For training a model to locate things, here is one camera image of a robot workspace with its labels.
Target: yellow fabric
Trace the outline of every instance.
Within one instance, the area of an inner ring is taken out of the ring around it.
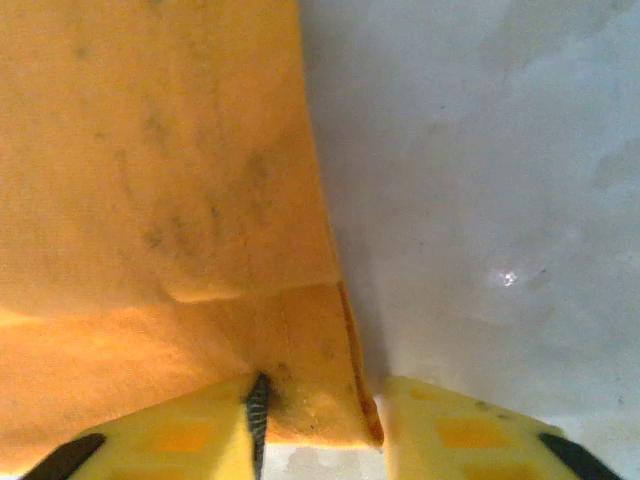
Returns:
[[[0,471],[256,369],[272,441],[380,443],[293,0],[2,2],[0,178]]]

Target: white plastic surface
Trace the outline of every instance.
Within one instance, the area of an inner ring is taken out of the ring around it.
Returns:
[[[301,7],[370,372],[554,422],[640,478],[640,4]],[[373,452],[289,453],[266,478],[316,457],[317,478],[384,478]]]

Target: orange cloth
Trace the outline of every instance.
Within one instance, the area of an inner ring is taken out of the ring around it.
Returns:
[[[0,471],[258,369],[270,440],[380,444],[292,0],[3,2],[0,159]]]

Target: black rubber edge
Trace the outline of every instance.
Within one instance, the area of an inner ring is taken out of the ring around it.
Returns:
[[[256,480],[262,476],[264,463],[264,444],[267,435],[267,411],[269,403],[269,377],[258,375],[247,396],[247,421],[253,437],[253,471]]]
[[[551,433],[541,433],[538,438],[582,480],[622,480],[582,445]]]
[[[106,440],[101,433],[91,433],[60,445],[21,480],[67,480]]]

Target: white surface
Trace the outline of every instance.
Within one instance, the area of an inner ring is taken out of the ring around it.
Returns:
[[[370,371],[554,421],[640,477],[640,5],[301,6]],[[266,478],[383,478],[375,453],[289,453]]]

